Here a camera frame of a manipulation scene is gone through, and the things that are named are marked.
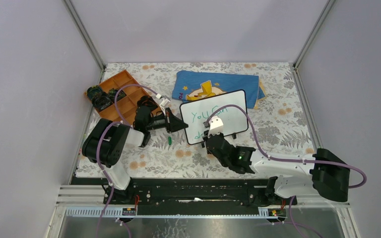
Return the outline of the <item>small whiteboard black frame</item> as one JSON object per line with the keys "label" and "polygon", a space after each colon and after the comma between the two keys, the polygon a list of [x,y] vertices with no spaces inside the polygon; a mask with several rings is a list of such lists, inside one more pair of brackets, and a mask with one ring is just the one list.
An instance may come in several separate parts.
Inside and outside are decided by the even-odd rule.
{"label": "small whiteboard black frame", "polygon": [[244,90],[181,104],[180,112],[183,122],[188,124],[185,129],[188,144],[195,145],[203,142],[203,133],[208,130],[204,123],[211,115],[222,120],[224,124],[222,133],[225,136],[248,130],[248,119],[241,110],[247,111]]}

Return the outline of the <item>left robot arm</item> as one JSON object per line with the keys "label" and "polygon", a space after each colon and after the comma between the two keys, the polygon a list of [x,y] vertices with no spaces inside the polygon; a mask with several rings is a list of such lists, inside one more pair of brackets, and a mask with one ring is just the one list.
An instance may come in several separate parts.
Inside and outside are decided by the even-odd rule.
{"label": "left robot arm", "polygon": [[175,116],[170,108],[153,115],[151,107],[139,106],[131,126],[122,122],[100,119],[83,142],[81,153],[97,164],[108,181],[104,204],[139,202],[138,195],[130,187],[131,176],[120,161],[125,146],[145,147],[151,131],[164,128],[168,133],[188,128],[188,124]]}

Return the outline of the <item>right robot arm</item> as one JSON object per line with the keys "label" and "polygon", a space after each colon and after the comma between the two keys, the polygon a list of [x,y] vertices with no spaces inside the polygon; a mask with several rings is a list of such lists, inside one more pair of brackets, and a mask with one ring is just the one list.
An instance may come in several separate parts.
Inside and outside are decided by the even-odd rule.
{"label": "right robot arm", "polygon": [[212,135],[205,131],[203,141],[207,153],[223,167],[238,174],[267,177],[264,196],[271,204],[303,195],[320,195],[334,202],[348,200],[350,169],[327,149],[301,157],[283,155],[274,160],[272,155],[265,156],[253,147],[230,144],[222,133]]}

